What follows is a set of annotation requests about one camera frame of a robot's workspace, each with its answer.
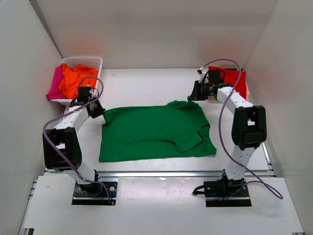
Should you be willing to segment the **green t shirt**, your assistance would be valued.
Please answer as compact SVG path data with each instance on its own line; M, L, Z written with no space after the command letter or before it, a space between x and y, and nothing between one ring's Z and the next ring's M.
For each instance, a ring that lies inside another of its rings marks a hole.
M210 123L199 104L120 107L103 113L102 163L215 155Z

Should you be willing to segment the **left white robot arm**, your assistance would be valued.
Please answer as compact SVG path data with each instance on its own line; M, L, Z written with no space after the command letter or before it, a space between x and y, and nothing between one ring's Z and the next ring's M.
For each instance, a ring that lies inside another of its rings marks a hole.
M101 192L102 182L96 170L83 163L77 133L87 119L102 116L105 109L98 99L92 87L79 87L78 97L72 100L61 121L52 129L47 129L46 124L43 131L46 168L71 176L92 195Z

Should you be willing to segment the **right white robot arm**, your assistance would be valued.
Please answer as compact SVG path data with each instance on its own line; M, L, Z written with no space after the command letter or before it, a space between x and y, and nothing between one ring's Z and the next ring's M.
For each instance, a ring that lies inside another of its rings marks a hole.
M197 73L200 79L195 81L188 99L202 101L214 97L223 104L219 116L219 131L225 108L233 115L231 137L234 149L228 155L230 162L223 172L226 179L219 184L221 194L231 196L237 190L235 182L243 180L252 154L267 138L266 111L262 105L255 106L244 99L234 90L233 85L225 83L219 70L201 68Z

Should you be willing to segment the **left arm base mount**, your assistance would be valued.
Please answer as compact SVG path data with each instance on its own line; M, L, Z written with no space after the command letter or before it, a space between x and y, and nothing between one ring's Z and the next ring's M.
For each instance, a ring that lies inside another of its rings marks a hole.
M96 176L107 188L101 184L75 182L72 205L92 205L92 206L115 206L118 188L117 177L105 177L102 173L97 173Z

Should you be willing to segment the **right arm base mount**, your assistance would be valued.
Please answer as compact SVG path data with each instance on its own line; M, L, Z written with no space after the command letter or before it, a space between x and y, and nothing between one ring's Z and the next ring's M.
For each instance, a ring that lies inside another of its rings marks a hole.
M204 181L196 187L193 196L204 195L206 207L251 207L251 199L246 180L229 179L225 172L213 181Z

